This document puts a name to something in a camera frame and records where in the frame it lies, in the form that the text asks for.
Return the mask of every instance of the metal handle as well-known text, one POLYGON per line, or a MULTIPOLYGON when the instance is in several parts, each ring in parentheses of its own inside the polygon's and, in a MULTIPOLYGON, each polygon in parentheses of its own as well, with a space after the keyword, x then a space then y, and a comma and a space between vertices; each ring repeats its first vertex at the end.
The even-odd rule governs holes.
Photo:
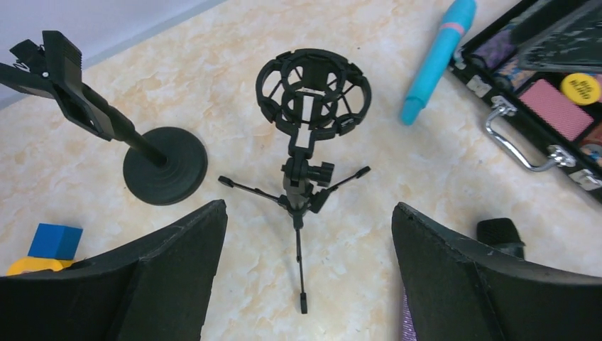
POLYGON ((554 166, 559 167, 574 167, 576 162, 575 159, 568 154, 561 146, 551 145, 547 149, 549 151, 547 161, 540 165, 534 166, 532 165, 527 158, 519 152, 519 150, 514 147, 514 145, 505 139, 503 136, 498 134, 496 131, 491 128, 491 123, 494 119, 513 114, 512 109, 509 109, 504 106, 495 107, 494 110, 489 114, 487 120, 485 120, 485 130, 489 133, 489 135, 493 138, 493 141, 500 146, 506 153, 512 156, 518 163, 520 163, 523 167, 532 172, 543 172, 547 171, 554 166))

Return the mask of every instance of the blue cube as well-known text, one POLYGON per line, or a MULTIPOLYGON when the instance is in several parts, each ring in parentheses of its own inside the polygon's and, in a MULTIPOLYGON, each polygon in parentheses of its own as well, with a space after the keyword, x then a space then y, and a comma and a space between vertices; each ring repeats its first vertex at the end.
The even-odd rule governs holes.
POLYGON ((53 224, 39 224, 31 242, 29 257, 72 261, 83 230, 53 224))

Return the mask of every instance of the blue marker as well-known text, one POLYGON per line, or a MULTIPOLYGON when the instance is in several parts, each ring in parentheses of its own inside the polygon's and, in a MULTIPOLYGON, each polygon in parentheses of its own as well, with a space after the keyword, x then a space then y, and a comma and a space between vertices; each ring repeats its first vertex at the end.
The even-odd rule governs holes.
POLYGON ((443 16, 439 34, 431 46, 427 59, 422 63, 410 91, 405 97, 401 121, 411 125, 427 103, 443 76, 456 47, 472 26, 476 3, 474 0, 456 0, 443 16))

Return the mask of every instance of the desk microphone stand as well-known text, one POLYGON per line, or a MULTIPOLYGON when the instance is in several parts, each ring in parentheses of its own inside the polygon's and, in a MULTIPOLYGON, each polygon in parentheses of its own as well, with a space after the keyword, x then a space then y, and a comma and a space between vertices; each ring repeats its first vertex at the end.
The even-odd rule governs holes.
POLYGON ((25 40, 11 49, 17 62, 0 63, 0 83, 57 101, 72 123, 101 139, 130 146, 124 159, 129 190, 152 205, 171 205, 193 194, 207 172, 207 152, 184 129, 161 127, 144 135, 82 82, 82 53, 61 32, 43 31, 44 44, 25 40))
POLYGON ((297 262, 301 280, 301 313, 306 314, 307 294, 303 281, 300 237, 303 217, 307 211, 318 213, 330 193, 339 189, 344 183, 360 178, 370 171, 370 167, 364 167, 353 176, 326 188, 332 179, 334 164, 322 163, 321 166, 309 166, 307 161, 312 158, 315 141, 347 134, 362 122, 370 106, 371 89, 362 72, 340 55, 325 50, 304 49, 294 53, 284 53, 266 64, 258 76, 256 93, 266 119, 270 123, 275 122, 276 128, 291 138, 288 145, 290 157, 281 169, 284 172, 283 187, 286 194, 276 197, 258 188, 235 183, 224 176, 219 177, 219 182, 231 188, 240 188, 266 197, 287 210, 292 217, 292 226, 297 238, 297 262), (272 72, 279 72, 281 78, 271 94, 264 96, 263 86, 272 72), (292 72, 295 72, 300 80, 289 84, 289 76, 292 72), (335 79, 329 81, 329 75, 333 75, 335 79), (280 86, 284 91, 278 103, 272 97, 280 86), (346 98, 353 87, 359 87, 363 93, 363 106, 357 113, 351 110, 346 98), (312 103, 311 108, 304 109, 303 106, 308 102, 312 103), (346 113, 341 116, 337 116, 339 102, 343 102, 346 109, 346 113), (305 145, 302 141, 298 141, 302 129, 311 131, 309 141, 305 145), (326 189, 313 193, 312 181, 326 189))

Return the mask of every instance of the tripod stand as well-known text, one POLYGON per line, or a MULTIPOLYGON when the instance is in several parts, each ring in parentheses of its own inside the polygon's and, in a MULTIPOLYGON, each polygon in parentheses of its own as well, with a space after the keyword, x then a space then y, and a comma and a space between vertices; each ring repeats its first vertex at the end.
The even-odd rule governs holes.
POLYGON ((323 162, 321 166, 310 166, 308 160, 313 156, 315 141, 347 134, 363 121, 370 105, 371 89, 362 72, 340 55, 325 50, 303 49, 279 55, 266 64, 259 73, 256 92, 259 106, 266 119, 270 123, 275 122, 278 130, 290 136, 289 159, 281 168, 284 172, 283 187, 286 194, 276 197, 258 188, 235 183, 225 176, 220 176, 218 180, 231 188, 240 188, 268 198, 287 210, 291 216, 297 240, 301 313, 307 314, 300 236, 303 217, 307 211, 317 214, 332 192, 370 171, 370 167, 366 166, 336 185, 328 187, 334 172, 334 164, 323 162), (264 96, 263 86, 272 72, 280 73, 280 81, 269 96, 264 96), (290 84, 288 80, 292 72, 295 72, 299 81, 290 84), (334 80, 328 80, 328 75, 333 75, 334 80), (280 103, 273 99, 279 87, 283 87, 280 103), (363 95, 363 106, 358 112, 351 110, 346 98, 353 87, 359 87, 363 95), (342 101, 347 109, 347 112, 341 116, 337 116, 339 101, 342 101), (306 141, 301 137, 303 129, 310 131, 306 141), (312 181, 325 189, 314 193, 312 181))

